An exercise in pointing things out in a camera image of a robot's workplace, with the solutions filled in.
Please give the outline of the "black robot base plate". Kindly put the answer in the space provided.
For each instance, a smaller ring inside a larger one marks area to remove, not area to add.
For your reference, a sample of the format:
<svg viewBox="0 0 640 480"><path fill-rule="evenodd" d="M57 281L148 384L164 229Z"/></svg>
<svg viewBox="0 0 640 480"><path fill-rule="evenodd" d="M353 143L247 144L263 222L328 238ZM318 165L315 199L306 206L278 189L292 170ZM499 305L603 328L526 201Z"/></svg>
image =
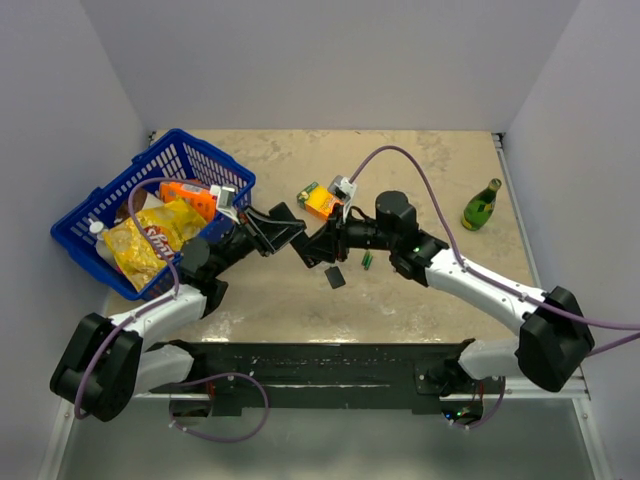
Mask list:
<svg viewBox="0 0 640 480"><path fill-rule="evenodd" d="M194 358L186 383L156 394L208 399L216 416L244 408L384 409L453 414L501 390L495 377L470 379L456 366L459 344L187 343Z"/></svg>

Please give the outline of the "black battery cover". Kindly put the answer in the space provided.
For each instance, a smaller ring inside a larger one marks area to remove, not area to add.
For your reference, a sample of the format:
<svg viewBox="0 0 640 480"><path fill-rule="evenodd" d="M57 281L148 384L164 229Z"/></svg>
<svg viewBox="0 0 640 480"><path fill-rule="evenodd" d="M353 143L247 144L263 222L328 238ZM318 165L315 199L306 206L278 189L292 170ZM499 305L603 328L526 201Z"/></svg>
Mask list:
<svg viewBox="0 0 640 480"><path fill-rule="evenodd" d="M327 268L324 274L332 289L338 289L346 285L346 280L338 266Z"/></svg>

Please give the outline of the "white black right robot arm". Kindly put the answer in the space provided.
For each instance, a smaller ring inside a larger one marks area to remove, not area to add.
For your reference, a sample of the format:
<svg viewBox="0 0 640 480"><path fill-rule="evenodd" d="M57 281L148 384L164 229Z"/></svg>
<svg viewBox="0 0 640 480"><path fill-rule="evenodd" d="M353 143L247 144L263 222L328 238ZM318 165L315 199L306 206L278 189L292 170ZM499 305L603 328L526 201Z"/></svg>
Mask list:
<svg viewBox="0 0 640 480"><path fill-rule="evenodd" d="M430 371L432 382L459 393L488 377L519 376L543 390L560 391L594 348L575 296L520 285L456 257L444 241L421 230L415 208L400 191L385 191L374 217L355 218L336 206L325 225L297 251L308 267L346 260L352 249L384 250L407 280L453 295L499 321L509 340L461 343L458 353Z"/></svg>

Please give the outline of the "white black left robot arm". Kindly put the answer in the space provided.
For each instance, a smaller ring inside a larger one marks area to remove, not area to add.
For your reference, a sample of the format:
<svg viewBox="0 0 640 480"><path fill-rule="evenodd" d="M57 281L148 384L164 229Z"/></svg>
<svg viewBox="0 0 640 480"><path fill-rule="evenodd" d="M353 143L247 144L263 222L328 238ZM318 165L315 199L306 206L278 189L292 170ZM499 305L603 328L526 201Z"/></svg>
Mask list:
<svg viewBox="0 0 640 480"><path fill-rule="evenodd" d="M228 285L219 275L252 252L268 257L300 240L306 224L285 203L268 213L243 208L217 242L197 236L181 249L179 284L135 309L112 317L91 313L76 327L49 382L80 417L108 422L140 390L141 379L164 385L159 374L162 337L213 312Z"/></svg>

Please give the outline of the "black remote control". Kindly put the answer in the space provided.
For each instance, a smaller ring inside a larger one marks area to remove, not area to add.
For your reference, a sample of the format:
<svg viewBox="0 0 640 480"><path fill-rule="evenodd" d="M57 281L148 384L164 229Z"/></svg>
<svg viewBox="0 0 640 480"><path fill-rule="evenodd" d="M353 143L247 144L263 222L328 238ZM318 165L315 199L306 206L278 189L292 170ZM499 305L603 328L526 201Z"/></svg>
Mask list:
<svg viewBox="0 0 640 480"><path fill-rule="evenodd" d="M299 256L301 246L299 235L303 231L306 232L305 221L296 218L285 202L280 202L269 210L269 219L268 238L274 251L278 252L290 245Z"/></svg>

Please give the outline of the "green battery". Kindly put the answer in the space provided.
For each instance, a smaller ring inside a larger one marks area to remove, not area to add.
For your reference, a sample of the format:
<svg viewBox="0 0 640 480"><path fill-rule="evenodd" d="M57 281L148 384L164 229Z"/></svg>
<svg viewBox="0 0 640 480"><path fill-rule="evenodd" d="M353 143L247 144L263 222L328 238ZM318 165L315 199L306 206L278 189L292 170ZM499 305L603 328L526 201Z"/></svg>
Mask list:
<svg viewBox="0 0 640 480"><path fill-rule="evenodd" d="M365 269L368 269L370 267L370 263L371 263L371 252L369 250L366 250L361 264Z"/></svg>
<svg viewBox="0 0 640 480"><path fill-rule="evenodd" d="M365 263L364 263L364 269L365 270L369 270L370 269L372 261L373 261L373 254L370 253L370 252L367 252Z"/></svg>

